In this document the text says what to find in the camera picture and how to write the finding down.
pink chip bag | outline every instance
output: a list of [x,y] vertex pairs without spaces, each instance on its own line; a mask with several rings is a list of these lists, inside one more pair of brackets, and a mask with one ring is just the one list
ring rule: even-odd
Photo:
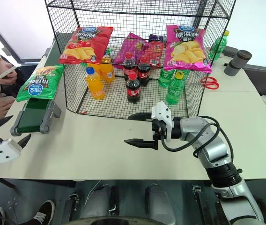
[[[147,48],[149,48],[149,43],[142,39],[141,37],[129,33],[127,38],[123,41],[122,47],[120,48],[120,51],[118,52],[118,55],[116,59],[114,60],[114,63],[123,63],[125,60],[126,52],[133,53],[133,56],[135,58],[136,64],[139,63],[141,56],[144,55],[144,52]],[[122,65],[113,65],[115,68],[122,69]]]
[[186,69],[212,73],[204,50],[205,30],[190,26],[166,26],[164,70]]

table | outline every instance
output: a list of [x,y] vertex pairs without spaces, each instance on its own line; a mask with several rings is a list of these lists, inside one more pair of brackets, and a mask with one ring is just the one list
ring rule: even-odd
[[[39,67],[57,64],[57,45]],[[216,118],[227,133],[237,168],[245,179],[266,179],[266,106],[243,70],[230,77],[223,73],[222,56],[213,65],[220,88],[205,90],[200,115]],[[207,180],[200,161],[192,156],[193,148],[172,153],[159,143],[159,150],[138,149],[124,143],[130,138],[152,140],[151,123],[78,115],[66,110],[63,85],[56,103],[62,109],[47,135],[33,133],[21,156],[0,165],[0,178],[43,180],[89,179],[174,179]],[[12,137],[10,128],[24,102],[15,102],[7,116],[15,115],[0,127],[0,137]],[[170,147],[181,146],[173,140]]]

blue bottle cap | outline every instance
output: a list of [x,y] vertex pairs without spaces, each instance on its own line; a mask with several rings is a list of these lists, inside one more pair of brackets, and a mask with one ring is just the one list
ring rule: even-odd
[[92,68],[92,67],[87,67],[86,68],[86,72],[91,75],[91,74],[94,74],[95,73],[95,70]]

orange juice bottle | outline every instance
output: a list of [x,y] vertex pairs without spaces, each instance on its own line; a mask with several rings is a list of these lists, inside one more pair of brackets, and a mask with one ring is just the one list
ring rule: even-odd
[[92,67],[86,68],[87,75],[85,77],[88,83],[88,89],[94,99],[104,99],[105,92],[103,90],[103,83],[100,80],[100,75],[95,72]]
[[94,71],[101,76],[100,64],[88,63],[87,67],[92,67]]
[[100,70],[101,70],[101,78],[107,82],[112,82],[115,79],[114,76],[114,69],[111,64],[106,64],[106,63],[111,63],[111,58],[108,54],[103,56],[102,62],[100,64]]

robotic arm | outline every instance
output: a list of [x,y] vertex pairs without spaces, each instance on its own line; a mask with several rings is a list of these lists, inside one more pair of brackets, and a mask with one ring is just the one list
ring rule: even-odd
[[[219,198],[221,209],[230,225],[236,221],[249,220],[253,225],[264,224],[262,213],[253,198],[245,181],[239,176],[233,164],[233,149],[219,123],[210,117],[193,117],[182,119],[175,117],[171,120],[171,113],[164,102],[159,102],[152,108],[151,117],[149,113],[138,113],[129,117],[137,120],[152,120],[152,130],[154,141],[144,141],[143,139],[129,139],[126,143],[139,148],[153,148],[158,150],[158,140],[168,151],[176,152],[192,145],[195,151],[193,155],[199,158],[203,167],[212,182],[212,188]],[[206,119],[211,119],[214,123],[209,123]],[[214,133],[211,126],[217,127]],[[230,148],[230,154],[226,144],[218,136],[223,133]],[[187,144],[172,149],[167,147],[166,142],[171,138],[179,138],[188,141]]]

